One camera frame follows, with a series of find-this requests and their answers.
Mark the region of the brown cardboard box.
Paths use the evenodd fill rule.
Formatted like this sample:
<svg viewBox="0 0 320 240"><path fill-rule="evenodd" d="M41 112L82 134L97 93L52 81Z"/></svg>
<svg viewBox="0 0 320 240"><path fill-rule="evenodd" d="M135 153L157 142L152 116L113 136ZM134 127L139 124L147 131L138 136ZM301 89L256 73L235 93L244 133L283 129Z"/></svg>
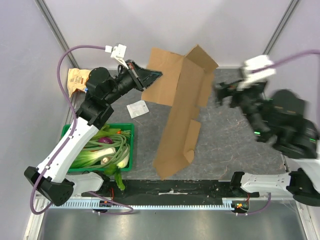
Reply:
<svg viewBox="0 0 320 240"><path fill-rule="evenodd" d="M166 126L153 167L161 180L188 167L195 158L201 123L200 108L206 107L218 64L196 45L186 55L152 48L148 69L162 72L142 100L170 106Z"/></svg>

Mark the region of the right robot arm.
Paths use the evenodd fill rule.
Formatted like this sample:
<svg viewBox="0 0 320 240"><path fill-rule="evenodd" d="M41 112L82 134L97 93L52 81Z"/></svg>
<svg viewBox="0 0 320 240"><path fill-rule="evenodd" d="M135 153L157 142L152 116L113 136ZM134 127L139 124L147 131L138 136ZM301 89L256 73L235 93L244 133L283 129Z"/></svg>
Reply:
<svg viewBox="0 0 320 240"><path fill-rule="evenodd" d="M265 78L248 88L238 88L245 80L213 85L215 101L222 105L230 98L229 107L239 108L255 135L255 140L267 143L275 139L272 148L294 160L299 168L283 174L254 175L236 171L229 184L235 197L266 192L292 196L304 205L320 205L320 133L316 125L304 117L307 102L288 89L263 96Z"/></svg>

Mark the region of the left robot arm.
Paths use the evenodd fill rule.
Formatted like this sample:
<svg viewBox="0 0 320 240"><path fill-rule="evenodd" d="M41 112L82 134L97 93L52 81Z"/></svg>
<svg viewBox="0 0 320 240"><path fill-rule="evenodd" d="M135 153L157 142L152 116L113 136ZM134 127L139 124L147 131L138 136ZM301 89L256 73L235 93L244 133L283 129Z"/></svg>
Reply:
<svg viewBox="0 0 320 240"><path fill-rule="evenodd" d="M69 175L69 168L113 114L112 104L133 89L146 90L162 75L162 72L142 68L132 60L126 61L126 66L116 76L112 76L105 67L91 70L86 82L85 99L76 111L68 132L43 162L24 171L24 176L33 185L33 191L42 194L55 206L61 206L72 196L86 192L106 196L110 185L100 173Z"/></svg>

